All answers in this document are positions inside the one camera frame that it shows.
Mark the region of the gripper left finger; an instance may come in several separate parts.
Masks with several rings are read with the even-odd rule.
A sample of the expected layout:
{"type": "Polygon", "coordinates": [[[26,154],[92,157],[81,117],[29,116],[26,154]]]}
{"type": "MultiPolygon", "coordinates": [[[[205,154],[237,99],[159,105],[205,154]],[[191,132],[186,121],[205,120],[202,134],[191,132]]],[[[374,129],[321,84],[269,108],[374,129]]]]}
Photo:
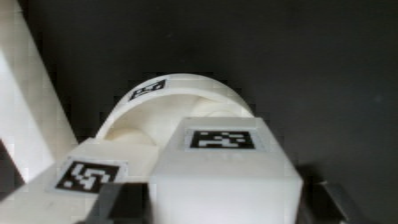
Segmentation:
{"type": "Polygon", "coordinates": [[[88,215],[76,224],[150,224],[145,183],[102,185],[88,215]]]}

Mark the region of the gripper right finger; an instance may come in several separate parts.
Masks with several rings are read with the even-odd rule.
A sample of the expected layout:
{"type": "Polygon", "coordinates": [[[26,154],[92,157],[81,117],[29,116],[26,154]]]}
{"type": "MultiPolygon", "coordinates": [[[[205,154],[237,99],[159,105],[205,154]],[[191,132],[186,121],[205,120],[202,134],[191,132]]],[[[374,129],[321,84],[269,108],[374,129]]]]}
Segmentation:
{"type": "Polygon", "coordinates": [[[303,187],[298,224],[370,224],[340,186],[328,182],[303,187]]]}

